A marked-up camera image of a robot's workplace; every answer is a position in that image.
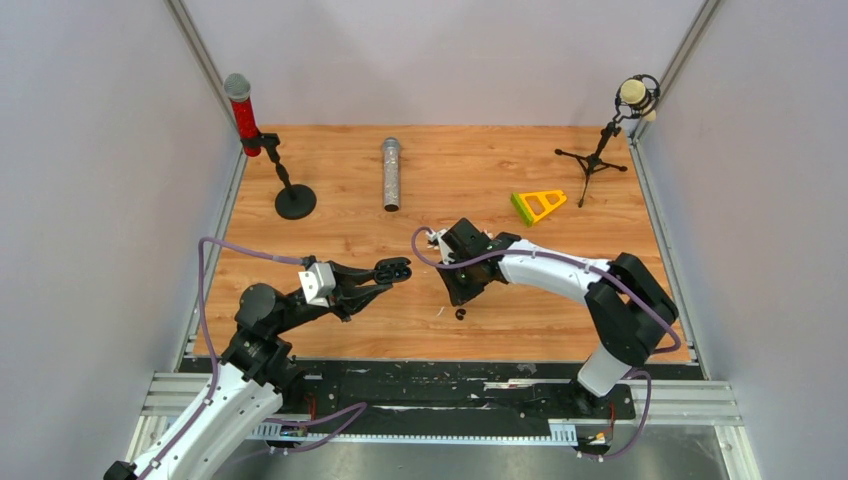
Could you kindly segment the black earbud charging case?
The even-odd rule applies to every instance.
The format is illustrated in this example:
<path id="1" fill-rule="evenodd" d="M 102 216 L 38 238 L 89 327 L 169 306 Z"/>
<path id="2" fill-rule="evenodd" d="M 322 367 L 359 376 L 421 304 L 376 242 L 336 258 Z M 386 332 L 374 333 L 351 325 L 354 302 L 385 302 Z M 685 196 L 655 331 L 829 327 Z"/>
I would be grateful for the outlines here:
<path id="1" fill-rule="evenodd" d="M 373 272 L 377 284 L 404 282 L 412 276 L 411 261 L 406 257 L 385 258 L 375 264 Z"/>

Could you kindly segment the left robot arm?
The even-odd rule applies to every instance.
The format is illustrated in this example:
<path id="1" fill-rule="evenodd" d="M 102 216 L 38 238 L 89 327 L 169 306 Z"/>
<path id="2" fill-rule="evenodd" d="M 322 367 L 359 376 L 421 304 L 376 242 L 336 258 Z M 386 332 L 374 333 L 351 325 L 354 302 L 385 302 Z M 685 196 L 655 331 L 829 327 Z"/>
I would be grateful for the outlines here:
<path id="1" fill-rule="evenodd" d="M 284 294 L 264 283 L 249 286 L 239 300 L 236 332 L 210 380 L 160 440 L 133 461 L 114 462 L 105 478 L 211 478 L 255 427 L 305 403 L 305 372 L 290 362 L 292 346 L 281 334 L 327 314 L 349 321 L 410 279 L 410 264 L 394 257 L 360 269 L 307 257 L 298 289 Z"/>

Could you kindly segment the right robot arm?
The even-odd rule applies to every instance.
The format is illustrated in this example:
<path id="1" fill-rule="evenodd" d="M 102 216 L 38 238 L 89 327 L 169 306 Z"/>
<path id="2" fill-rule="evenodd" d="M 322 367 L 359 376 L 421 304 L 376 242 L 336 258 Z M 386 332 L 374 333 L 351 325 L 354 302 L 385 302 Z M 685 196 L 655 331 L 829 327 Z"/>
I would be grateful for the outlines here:
<path id="1" fill-rule="evenodd" d="M 535 287 L 588 309 L 599 345 L 570 392 L 573 408 L 584 417 L 609 407 L 615 384 L 645 365 L 679 316 L 672 297 L 632 254 L 612 260 L 573 256 L 508 232 L 491 236 L 466 218 L 429 233 L 427 241 L 440 253 L 438 272 L 455 306 L 500 282 Z"/>

